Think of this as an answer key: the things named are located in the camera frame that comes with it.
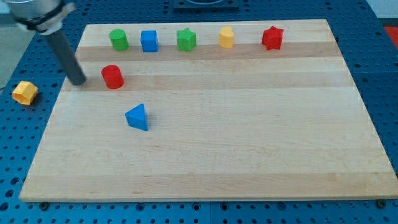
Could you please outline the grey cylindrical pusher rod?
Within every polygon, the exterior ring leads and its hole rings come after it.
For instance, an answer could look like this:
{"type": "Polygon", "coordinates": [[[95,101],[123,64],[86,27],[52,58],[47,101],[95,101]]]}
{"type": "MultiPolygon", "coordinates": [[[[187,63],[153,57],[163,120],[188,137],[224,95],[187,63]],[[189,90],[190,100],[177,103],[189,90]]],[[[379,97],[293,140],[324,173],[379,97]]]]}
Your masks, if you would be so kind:
{"type": "Polygon", "coordinates": [[[75,86],[84,84],[84,82],[86,82],[86,76],[63,31],[57,30],[49,35],[44,35],[44,39],[55,54],[70,83],[75,86]]]}

